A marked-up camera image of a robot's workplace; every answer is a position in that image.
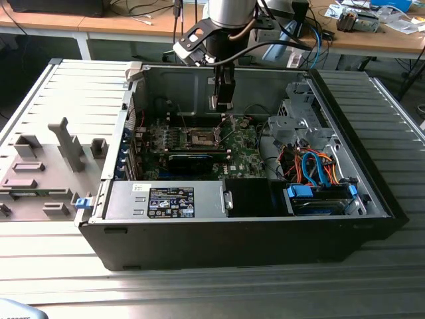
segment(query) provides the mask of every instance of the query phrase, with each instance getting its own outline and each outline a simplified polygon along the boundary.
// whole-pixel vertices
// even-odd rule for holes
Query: sticker
[[[133,184],[132,191],[149,191],[152,187],[152,184]]]
[[[149,218],[195,217],[195,192],[193,188],[151,188],[147,216]]]
[[[11,193],[12,196],[37,196],[36,193]]]

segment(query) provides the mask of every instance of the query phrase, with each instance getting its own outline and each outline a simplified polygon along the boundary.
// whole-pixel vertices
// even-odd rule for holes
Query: blue tab
[[[88,197],[81,197],[77,199],[77,202],[75,203],[75,208],[77,209],[90,209],[90,204],[92,203],[92,199]]]
[[[354,185],[350,185],[349,187],[348,187],[348,189],[349,189],[349,191],[350,191],[350,193],[351,193],[351,195],[354,197],[354,196],[356,196],[357,194],[358,194],[358,192],[357,192],[357,188],[354,186]]]
[[[289,197],[313,197],[311,187],[306,185],[291,185],[287,191]]]

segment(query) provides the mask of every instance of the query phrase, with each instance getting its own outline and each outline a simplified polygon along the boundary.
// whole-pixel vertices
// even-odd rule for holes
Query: power supply label
[[[195,217],[195,192],[192,187],[151,188],[149,218]]]

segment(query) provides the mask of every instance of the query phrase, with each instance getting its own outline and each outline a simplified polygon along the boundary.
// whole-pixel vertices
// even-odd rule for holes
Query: wooden table
[[[129,0],[129,6],[144,3],[144,0]],[[330,53],[352,54],[360,56],[386,56],[394,58],[416,58],[425,45],[422,33],[405,35],[401,32],[381,25],[377,33],[343,33],[337,31],[336,20],[323,17],[325,8],[333,3],[332,0],[312,0],[313,11],[316,19],[324,29],[335,33],[335,40],[330,48]],[[159,0],[154,6],[142,7],[135,13],[152,11],[160,7],[171,5],[170,0]],[[88,46],[90,39],[103,39],[115,41],[136,41],[171,43],[173,36],[173,10],[172,8],[152,13],[152,19],[140,18],[151,21],[153,25],[146,25],[129,17],[122,17],[109,11],[104,18],[91,18],[72,15],[52,15],[45,13],[16,13],[5,2],[7,12],[20,24],[29,35],[43,35],[51,37],[71,37],[77,40],[83,59],[90,60],[91,54]],[[126,14],[124,4],[114,7],[119,13]],[[184,30],[195,24],[195,6],[185,5]],[[425,15],[425,9],[413,9],[411,15]],[[198,7],[198,17],[202,17],[202,7]],[[22,31],[0,9],[0,33],[22,34]],[[313,44],[311,35],[305,35],[303,40]]]
[[[311,0],[311,2],[313,3],[312,10],[315,17],[322,27],[335,33],[331,53],[416,58],[425,45],[424,33],[416,32],[405,35],[382,23],[376,33],[360,31],[344,33],[338,31],[337,20],[323,16],[329,4],[335,2],[333,0]],[[425,15],[425,8],[419,9],[412,6],[408,14],[423,16]]]

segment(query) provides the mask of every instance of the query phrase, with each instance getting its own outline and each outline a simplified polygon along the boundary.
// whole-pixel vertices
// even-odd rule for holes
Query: green circuit board
[[[150,124],[140,157],[144,180],[218,180],[265,177],[256,149],[256,129],[243,118],[231,118],[220,127],[172,127],[163,121]],[[213,158],[212,169],[198,175],[170,173],[172,154]]]

